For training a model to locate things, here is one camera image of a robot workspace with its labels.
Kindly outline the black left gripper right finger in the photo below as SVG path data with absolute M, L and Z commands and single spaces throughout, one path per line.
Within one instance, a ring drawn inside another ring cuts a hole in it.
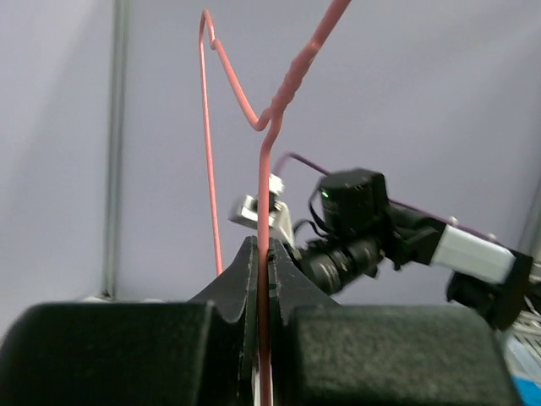
M 273 403 L 285 405 L 287 381 L 294 372 L 289 319 L 298 307 L 331 307 L 338 303 L 303 275 L 287 247 L 277 239 L 270 239 L 268 277 Z

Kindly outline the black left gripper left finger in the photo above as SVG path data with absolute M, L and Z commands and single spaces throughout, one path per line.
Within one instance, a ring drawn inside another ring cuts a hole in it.
M 248 236 L 230 266 L 189 301 L 206 310 L 200 405 L 254 403 L 257 267 L 257 238 Z

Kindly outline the pink wire hanger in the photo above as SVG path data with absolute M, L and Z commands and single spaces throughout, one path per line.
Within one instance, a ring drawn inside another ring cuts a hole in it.
M 304 76 L 308 73 L 310 65 L 316 58 L 319 50 L 325 44 L 330 33 L 335 28 L 350 2 L 335 0 L 326 10 L 324 17 L 317 26 L 314 34 L 300 53 L 293 59 L 284 76 L 284 80 L 270 105 L 260 114 L 256 115 L 247 99 L 238 77 L 229 61 L 221 41 L 216 38 L 214 23 L 210 11 L 205 9 L 199 21 L 199 72 L 203 107 L 203 123 L 205 132 L 205 152 L 210 195 L 210 214 L 212 218 L 212 231 L 214 239 L 216 273 L 223 272 L 221 258 L 221 240 L 217 212 L 216 186 L 214 176 L 214 162 L 210 132 L 210 111 L 205 66 L 205 38 L 209 38 L 210 48 L 217 52 L 222 67 L 238 101 L 241 110 L 255 131 L 267 129 L 268 132 L 260 147 L 259 158 L 259 184 L 258 184 L 258 221 L 257 246 L 259 251 L 257 276 L 257 327 L 258 327 L 258 356 L 260 365 L 260 404 L 273 404 L 273 387 L 271 374 L 271 344 L 270 344 L 270 312 L 269 312 L 269 277 L 268 257 L 270 244 L 270 197 L 269 177 L 271 164 L 271 149 L 280 134 L 284 112 L 291 103 Z

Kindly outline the bright blue tank top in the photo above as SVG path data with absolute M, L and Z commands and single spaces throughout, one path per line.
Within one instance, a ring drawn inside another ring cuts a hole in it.
M 530 379 L 513 376 L 516 389 L 526 406 L 541 406 L 541 386 Z

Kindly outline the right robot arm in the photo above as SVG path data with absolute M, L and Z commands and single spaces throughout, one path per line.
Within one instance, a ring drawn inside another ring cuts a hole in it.
M 387 259 L 398 271 L 410 262 L 453 274 L 446 299 L 508 329 L 522 311 L 533 258 L 488 237 L 389 199 L 382 173 L 356 168 L 323 176 L 313 197 L 320 236 L 297 251 L 301 272 L 328 295 L 361 276 L 375 277 Z

